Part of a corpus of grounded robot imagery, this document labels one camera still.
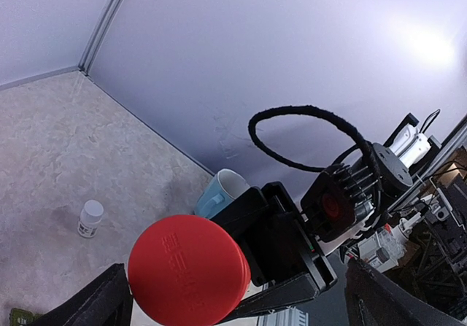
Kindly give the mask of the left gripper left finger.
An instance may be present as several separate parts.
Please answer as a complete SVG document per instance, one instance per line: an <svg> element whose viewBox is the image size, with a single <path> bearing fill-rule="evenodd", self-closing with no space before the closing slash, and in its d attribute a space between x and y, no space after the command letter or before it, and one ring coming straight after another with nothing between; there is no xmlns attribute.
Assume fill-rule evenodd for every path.
<svg viewBox="0 0 467 326"><path fill-rule="evenodd" d="M124 265L115 263L43 316L44 325L130 325L133 297Z"/></svg>

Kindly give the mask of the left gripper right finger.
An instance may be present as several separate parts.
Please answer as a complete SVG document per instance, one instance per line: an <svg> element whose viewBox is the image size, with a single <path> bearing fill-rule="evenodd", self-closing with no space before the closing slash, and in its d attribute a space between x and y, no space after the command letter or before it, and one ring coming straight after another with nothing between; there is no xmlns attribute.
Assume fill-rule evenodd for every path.
<svg viewBox="0 0 467 326"><path fill-rule="evenodd" d="M410 295L362 260L347 264L345 298L350 325L462 325Z"/></svg>

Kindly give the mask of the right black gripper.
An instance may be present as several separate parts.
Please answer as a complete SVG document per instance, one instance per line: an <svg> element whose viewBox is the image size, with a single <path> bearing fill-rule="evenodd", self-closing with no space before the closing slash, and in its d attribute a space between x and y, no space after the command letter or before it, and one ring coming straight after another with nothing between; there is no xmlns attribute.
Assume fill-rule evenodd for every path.
<svg viewBox="0 0 467 326"><path fill-rule="evenodd" d="M212 221L239 244L252 283L275 284L244 299L226 319L283 311L313 300L320 290L337 283L335 271L280 182L249 188Z"/></svg>

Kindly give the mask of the red pill bottle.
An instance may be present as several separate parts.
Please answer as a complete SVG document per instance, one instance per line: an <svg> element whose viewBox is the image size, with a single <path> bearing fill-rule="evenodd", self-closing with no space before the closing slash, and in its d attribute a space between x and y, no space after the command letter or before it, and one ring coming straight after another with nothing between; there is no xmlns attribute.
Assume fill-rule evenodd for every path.
<svg viewBox="0 0 467 326"><path fill-rule="evenodd" d="M216 325L245 296L249 264L219 225L174 215L138 237L128 260L128 283L141 310L161 325Z"/></svg>

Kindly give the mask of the white pill bottle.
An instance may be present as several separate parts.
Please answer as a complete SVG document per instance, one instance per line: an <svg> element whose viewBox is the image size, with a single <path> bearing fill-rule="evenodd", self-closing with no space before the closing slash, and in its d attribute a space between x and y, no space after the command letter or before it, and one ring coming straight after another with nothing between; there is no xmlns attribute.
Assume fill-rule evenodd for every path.
<svg viewBox="0 0 467 326"><path fill-rule="evenodd" d="M77 224L77 232L84 238L93 238L104 215L104 207L96 200L85 202Z"/></svg>

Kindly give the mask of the green weekly pill organizer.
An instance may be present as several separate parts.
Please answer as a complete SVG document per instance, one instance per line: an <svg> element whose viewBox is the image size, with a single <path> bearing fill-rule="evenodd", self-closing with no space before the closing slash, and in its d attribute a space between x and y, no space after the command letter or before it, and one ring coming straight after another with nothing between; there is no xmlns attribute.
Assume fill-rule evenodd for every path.
<svg viewBox="0 0 467 326"><path fill-rule="evenodd" d="M41 314L35 314L21 308L12 308L9 313L9 326L27 326L32 325L42 317Z"/></svg>

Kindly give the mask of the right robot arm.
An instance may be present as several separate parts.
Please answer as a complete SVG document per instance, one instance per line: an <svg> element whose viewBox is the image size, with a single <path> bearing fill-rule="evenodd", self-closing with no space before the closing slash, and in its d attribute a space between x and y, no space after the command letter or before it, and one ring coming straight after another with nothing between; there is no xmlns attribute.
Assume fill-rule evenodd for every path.
<svg viewBox="0 0 467 326"><path fill-rule="evenodd" d="M349 136L361 157L353 164L343 155L326 167L288 160L258 137L257 124L273 117L302 115L334 125ZM418 170L440 151L440 143L418 129L407 115L383 143L367 141L355 126L314 106L283 106L254 115L248 124L253 144L291 168L317 175L304 197L295 202L280 182L251 187L212 216L243 249L252 282L261 291L244 299L226 320L260 317L315 299L335 285L328 256L346 252L375 234L390 207L413 185Z"/></svg>

